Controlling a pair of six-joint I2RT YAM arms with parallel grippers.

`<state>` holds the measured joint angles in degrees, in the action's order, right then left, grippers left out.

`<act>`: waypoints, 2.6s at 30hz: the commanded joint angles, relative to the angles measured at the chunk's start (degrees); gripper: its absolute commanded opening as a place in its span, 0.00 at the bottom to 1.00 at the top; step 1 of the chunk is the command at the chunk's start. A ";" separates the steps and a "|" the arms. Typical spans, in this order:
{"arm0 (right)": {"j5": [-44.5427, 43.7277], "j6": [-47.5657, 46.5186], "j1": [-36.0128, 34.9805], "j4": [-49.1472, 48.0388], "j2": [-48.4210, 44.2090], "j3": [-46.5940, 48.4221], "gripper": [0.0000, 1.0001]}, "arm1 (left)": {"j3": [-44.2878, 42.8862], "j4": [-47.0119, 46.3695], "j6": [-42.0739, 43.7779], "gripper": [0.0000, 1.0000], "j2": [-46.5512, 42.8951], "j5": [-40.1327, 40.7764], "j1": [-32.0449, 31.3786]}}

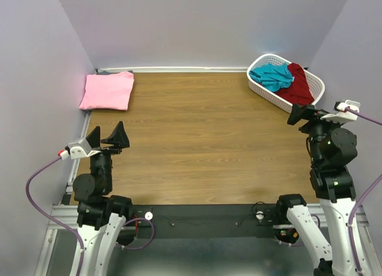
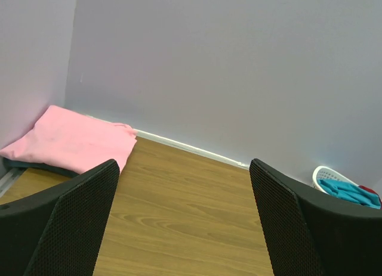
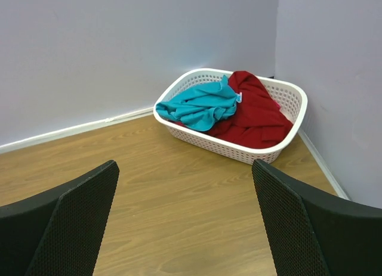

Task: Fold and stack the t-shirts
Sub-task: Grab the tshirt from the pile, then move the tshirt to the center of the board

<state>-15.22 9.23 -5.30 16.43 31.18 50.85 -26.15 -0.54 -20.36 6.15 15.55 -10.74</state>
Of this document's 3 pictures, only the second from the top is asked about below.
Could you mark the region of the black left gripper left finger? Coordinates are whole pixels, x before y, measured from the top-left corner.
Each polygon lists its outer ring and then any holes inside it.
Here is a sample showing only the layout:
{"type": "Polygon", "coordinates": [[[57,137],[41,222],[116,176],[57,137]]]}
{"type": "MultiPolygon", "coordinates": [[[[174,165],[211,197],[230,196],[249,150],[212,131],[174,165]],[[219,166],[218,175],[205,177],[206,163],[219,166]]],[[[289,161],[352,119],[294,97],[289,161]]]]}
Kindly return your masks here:
{"type": "Polygon", "coordinates": [[[1,275],[92,275],[119,181],[110,159],[1,205],[1,275]]]}

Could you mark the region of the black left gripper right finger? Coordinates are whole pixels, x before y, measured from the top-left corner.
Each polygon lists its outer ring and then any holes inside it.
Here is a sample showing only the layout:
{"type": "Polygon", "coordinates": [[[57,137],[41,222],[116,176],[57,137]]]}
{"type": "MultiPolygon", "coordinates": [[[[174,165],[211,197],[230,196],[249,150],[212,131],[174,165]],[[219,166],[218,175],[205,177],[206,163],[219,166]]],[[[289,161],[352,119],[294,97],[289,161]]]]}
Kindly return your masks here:
{"type": "Polygon", "coordinates": [[[337,199],[259,159],[249,173],[275,275],[381,275],[381,211],[337,199]]]}

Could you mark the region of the teal t-shirt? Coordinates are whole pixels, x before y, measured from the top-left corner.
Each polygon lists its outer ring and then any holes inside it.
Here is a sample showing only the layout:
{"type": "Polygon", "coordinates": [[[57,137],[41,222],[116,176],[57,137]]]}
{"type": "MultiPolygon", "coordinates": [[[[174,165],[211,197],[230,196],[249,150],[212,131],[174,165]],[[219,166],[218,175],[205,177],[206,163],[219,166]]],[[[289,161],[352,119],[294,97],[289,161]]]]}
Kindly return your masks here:
{"type": "Polygon", "coordinates": [[[320,179],[319,184],[327,194],[333,197],[373,209],[381,209],[379,204],[374,205],[370,201],[367,196],[368,193],[360,189],[358,185],[337,181],[335,179],[320,179]]]}

